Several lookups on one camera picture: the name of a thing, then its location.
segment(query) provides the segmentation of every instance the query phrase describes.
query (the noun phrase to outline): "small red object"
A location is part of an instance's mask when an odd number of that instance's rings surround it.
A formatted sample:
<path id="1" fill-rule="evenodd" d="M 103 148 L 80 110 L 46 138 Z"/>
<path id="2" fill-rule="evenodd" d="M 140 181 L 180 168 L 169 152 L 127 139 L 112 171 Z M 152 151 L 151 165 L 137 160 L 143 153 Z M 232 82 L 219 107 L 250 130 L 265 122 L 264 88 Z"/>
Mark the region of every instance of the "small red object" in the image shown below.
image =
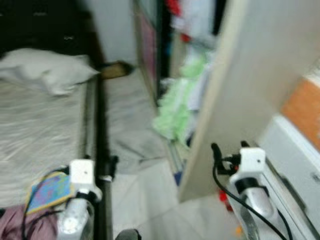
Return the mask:
<path id="1" fill-rule="evenodd" d="M 181 33 L 181 40 L 185 43 L 190 42 L 191 37 L 189 37 L 187 34 Z"/>
<path id="2" fill-rule="evenodd" d="M 178 0 L 166 0 L 166 5 L 169 8 L 169 12 L 173 15 L 181 15 L 181 8 Z"/>
<path id="3" fill-rule="evenodd" d="M 233 212 L 234 210 L 232 209 L 232 206 L 230 205 L 230 202 L 227 198 L 227 194 L 222 191 L 221 189 L 219 190 L 219 199 L 221 202 L 224 203 L 225 208 L 229 211 L 229 212 Z"/>

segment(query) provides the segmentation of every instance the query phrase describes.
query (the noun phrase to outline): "white bed sheet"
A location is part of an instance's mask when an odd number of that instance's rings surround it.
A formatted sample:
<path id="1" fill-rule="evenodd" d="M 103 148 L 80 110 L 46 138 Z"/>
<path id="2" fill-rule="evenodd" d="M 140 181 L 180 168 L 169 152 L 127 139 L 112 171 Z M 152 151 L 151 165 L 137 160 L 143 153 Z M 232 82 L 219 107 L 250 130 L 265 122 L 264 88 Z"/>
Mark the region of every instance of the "white bed sheet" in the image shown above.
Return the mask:
<path id="1" fill-rule="evenodd" d="M 0 80 L 0 208 L 24 203 L 33 181 L 78 158 L 86 87 L 50 96 Z"/>

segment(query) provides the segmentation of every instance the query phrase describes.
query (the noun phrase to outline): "clothes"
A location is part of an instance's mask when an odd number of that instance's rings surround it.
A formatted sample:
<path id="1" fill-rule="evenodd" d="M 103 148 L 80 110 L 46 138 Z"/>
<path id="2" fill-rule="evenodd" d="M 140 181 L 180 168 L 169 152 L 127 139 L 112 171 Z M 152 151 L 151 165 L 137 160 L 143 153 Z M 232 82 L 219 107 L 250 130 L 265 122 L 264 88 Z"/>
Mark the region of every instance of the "clothes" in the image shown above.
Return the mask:
<path id="1" fill-rule="evenodd" d="M 191 111 L 187 101 L 190 91 L 196 81 L 189 78 L 179 78 L 168 92 L 159 100 L 159 115 L 153 120 L 153 128 L 168 140 L 180 139 L 187 127 Z"/>
<path id="2" fill-rule="evenodd" d="M 0 239 L 1 240 L 21 240 L 21 224 L 24 215 L 24 205 L 13 206 L 5 209 L 0 218 Z M 32 221 L 51 208 L 30 214 L 26 218 L 26 234 L 28 240 L 55 240 L 57 239 L 57 216 L 50 215 L 43 217 L 30 229 Z"/>

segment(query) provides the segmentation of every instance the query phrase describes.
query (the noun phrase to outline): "open closet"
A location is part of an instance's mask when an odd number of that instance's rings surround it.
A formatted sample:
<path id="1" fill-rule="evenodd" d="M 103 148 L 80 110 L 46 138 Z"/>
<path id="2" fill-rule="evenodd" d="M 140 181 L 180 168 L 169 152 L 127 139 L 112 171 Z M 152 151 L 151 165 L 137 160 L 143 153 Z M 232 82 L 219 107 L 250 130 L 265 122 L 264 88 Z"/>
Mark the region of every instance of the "open closet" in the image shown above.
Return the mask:
<path id="1" fill-rule="evenodd" d="M 213 35 L 214 61 L 191 144 L 185 147 L 167 140 L 173 173 L 181 177 L 177 181 L 180 201 L 217 189 L 212 179 L 212 142 L 224 154 L 238 151 L 242 140 L 256 146 L 273 115 L 281 111 L 320 56 L 319 7 L 313 1 L 298 0 L 226 2 L 219 34 Z M 171 20 L 171 26 L 178 21 Z M 192 37 L 188 43 L 183 41 L 186 37 L 181 37 L 184 32 L 178 28 L 171 33 L 169 77 L 173 81 L 181 78 L 190 42 L 198 42 Z"/>
<path id="2" fill-rule="evenodd" d="M 140 69 L 153 104 L 161 113 L 152 126 L 165 139 L 179 185 L 227 1 L 203 0 L 201 7 L 192 1 L 133 2 Z"/>

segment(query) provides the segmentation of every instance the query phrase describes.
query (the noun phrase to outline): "black cable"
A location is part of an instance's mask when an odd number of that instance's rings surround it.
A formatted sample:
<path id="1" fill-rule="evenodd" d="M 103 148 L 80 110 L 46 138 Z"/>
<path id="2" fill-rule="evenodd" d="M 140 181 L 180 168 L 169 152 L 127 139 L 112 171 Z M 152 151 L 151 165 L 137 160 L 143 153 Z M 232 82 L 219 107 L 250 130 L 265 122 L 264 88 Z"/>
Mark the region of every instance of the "black cable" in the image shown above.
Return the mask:
<path id="1" fill-rule="evenodd" d="M 33 200 L 33 198 L 35 197 L 36 193 L 39 191 L 39 189 L 42 187 L 42 185 L 44 184 L 44 181 L 53 173 L 55 172 L 63 172 L 65 174 L 69 174 L 69 167 L 61 167 L 52 171 L 49 171 L 47 174 L 45 174 L 42 178 L 41 181 L 39 182 L 39 184 L 36 186 L 35 190 L 32 191 L 31 190 L 31 195 L 29 198 L 28 203 L 26 204 L 25 210 L 23 212 L 23 217 L 22 217 L 22 224 L 21 224 L 21 239 L 22 240 L 28 240 L 26 237 L 26 218 L 27 218 L 27 212 L 28 209 L 30 207 L 30 204 Z"/>
<path id="2" fill-rule="evenodd" d="M 278 214 L 279 214 L 279 216 L 282 218 L 282 221 L 283 221 L 283 223 L 284 223 L 284 225 L 285 225 L 285 228 L 286 228 L 286 230 L 287 230 L 287 232 L 288 232 L 289 240 L 293 240 L 293 237 L 292 237 L 292 233 L 291 233 L 291 229 L 290 229 L 290 227 L 289 227 L 289 224 L 288 224 L 285 216 L 282 214 L 282 212 L 280 212 L 279 209 L 278 209 Z"/>
<path id="3" fill-rule="evenodd" d="M 248 210 L 250 210 L 253 214 L 255 214 L 258 218 L 260 218 L 265 224 L 267 224 L 276 234 L 278 234 L 278 236 L 282 239 L 282 240 L 287 240 L 286 237 L 271 223 L 269 222 L 264 216 L 262 216 L 260 213 L 258 213 L 256 210 L 254 210 L 251 206 L 249 206 L 248 204 L 246 204 L 243 200 L 241 200 L 240 198 L 238 198 L 237 196 L 235 196 L 234 194 L 232 194 L 228 189 L 226 189 L 218 180 L 217 178 L 217 161 L 214 161 L 214 165 L 213 165 L 213 170 L 212 170 L 212 175 L 213 175 L 213 179 L 215 181 L 215 183 L 218 185 L 218 187 L 223 190 L 228 196 L 230 196 L 231 198 L 233 198 L 234 200 L 236 200 L 238 203 L 240 203 L 242 206 L 244 206 L 245 208 L 247 208 Z M 292 235 L 291 235 L 291 231 L 289 229 L 288 226 L 288 233 L 289 234 L 289 240 L 292 240 Z"/>
<path id="4" fill-rule="evenodd" d="M 30 239 L 31 234 L 32 234 L 32 232 L 31 232 L 32 228 L 33 228 L 34 225 L 36 225 L 37 222 L 39 222 L 42 218 L 48 217 L 48 216 L 53 215 L 53 214 L 61 213 L 61 212 L 63 212 L 63 211 L 64 211 L 64 210 L 47 211 L 46 213 L 44 213 L 44 214 L 40 215 L 39 217 L 37 217 L 36 219 L 34 219 L 34 220 L 31 222 L 31 225 L 30 225 L 29 231 L 28 231 L 28 233 L 27 233 L 26 239 Z"/>

